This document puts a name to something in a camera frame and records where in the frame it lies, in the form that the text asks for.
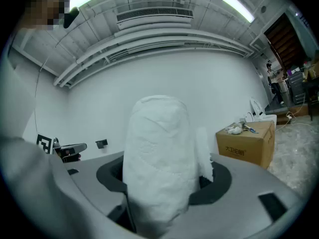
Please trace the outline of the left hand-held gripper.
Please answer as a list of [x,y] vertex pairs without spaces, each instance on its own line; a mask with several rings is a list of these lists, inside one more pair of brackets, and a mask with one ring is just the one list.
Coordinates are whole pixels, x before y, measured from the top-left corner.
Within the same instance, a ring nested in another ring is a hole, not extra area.
[[46,154],[57,155],[60,159],[63,156],[73,156],[87,149],[87,144],[78,143],[61,146],[58,138],[49,138],[41,134],[37,135],[36,145],[38,145]]

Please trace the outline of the person's left hand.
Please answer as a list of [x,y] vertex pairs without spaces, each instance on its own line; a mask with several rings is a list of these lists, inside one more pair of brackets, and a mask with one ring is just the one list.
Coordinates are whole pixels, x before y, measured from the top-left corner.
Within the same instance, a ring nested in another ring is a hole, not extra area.
[[62,158],[63,163],[77,162],[81,160],[80,154],[67,155]]

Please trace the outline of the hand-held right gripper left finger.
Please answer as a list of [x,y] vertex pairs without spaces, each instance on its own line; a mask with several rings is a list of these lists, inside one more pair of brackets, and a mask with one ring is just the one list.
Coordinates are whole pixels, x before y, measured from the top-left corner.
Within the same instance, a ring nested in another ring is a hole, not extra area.
[[105,216],[122,216],[128,212],[127,186],[122,181],[124,153],[63,163],[61,158],[50,159],[54,172],[70,179],[76,189]]

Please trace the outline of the grey drawer cabinet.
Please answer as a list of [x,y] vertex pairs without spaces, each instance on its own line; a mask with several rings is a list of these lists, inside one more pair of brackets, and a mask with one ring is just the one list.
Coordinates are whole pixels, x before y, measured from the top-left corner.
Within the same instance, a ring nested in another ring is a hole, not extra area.
[[300,104],[304,101],[304,89],[302,86],[303,83],[303,74],[300,71],[295,72],[294,74],[290,75],[288,77],[289,84],[292,90],[292,97],[294,100],[294,103]]

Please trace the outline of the person in white shirt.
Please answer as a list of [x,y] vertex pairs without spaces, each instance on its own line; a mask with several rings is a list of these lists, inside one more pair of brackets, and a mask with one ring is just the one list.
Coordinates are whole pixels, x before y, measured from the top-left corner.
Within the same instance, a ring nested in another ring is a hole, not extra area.
[[0,174],[27,220],[46,239],[106,239],[105,217],[72,182],[58,158],[23,139],[35,99],[0,58]]

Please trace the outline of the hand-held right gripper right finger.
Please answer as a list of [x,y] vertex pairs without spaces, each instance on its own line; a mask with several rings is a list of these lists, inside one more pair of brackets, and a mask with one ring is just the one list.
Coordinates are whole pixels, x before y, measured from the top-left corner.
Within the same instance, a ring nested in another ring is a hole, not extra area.
[[211,158],[213,182],[200,181],[161,239],[272,239],[294,222],[304,201],[276,176],[246,161]]

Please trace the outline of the white toilet paper roll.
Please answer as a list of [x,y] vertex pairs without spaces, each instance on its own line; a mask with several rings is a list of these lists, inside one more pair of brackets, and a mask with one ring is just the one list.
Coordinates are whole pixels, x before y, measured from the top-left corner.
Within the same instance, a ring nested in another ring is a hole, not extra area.
[[128,124],[123,182],[137,233],[157,239],[188,208],[199,179],[213,181],[206,129],[193,129],[186,105],[169,96],[137,101]]

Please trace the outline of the brown wooden staircase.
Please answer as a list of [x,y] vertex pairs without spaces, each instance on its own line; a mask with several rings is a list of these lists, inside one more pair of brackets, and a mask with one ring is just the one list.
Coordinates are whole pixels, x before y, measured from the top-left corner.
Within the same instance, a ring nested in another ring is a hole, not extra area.
[[283,70],[301,66],[305,61],[307,56],[304,48],[285,13],[264,32],[264,35]]

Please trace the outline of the white appliance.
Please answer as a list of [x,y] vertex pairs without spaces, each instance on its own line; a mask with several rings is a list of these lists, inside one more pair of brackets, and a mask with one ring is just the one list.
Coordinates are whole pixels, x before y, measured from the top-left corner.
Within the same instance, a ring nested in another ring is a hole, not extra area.
[[255,99],[250,99],[250,104],[253,108],[253,112],[247,112],[244,119],[245,122],[263,122],[263,121],[272,121],[274,126],[277,124],[276,115],[267,115],[265,109],[262,108],[261,104]]

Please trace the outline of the white ceiling air conditioner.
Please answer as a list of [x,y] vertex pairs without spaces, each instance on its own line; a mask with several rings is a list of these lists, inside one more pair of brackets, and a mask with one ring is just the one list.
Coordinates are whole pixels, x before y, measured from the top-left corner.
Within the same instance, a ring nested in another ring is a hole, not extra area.
[[151,23],[186,23],[193,20],[193,11],[177,7],[146,7],[117,14],[119,30]]

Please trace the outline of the brown cardboard box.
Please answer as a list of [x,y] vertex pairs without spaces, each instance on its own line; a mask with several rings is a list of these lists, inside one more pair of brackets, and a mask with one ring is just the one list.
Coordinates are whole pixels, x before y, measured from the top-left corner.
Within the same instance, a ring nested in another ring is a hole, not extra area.
[[275,124],[273,121],[249,122],[256,132],[244,130],[238,135],[224,129],[216,133],[218,153],[247,161],[267,169],[275,150]]

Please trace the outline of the black table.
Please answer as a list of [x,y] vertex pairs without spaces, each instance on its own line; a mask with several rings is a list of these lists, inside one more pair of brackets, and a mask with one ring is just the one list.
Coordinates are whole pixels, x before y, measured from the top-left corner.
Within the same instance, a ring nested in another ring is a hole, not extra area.
[[308,113],[313,120],[313,108],[319,106],[319,77],[303,81],[302,87],[308,104]]

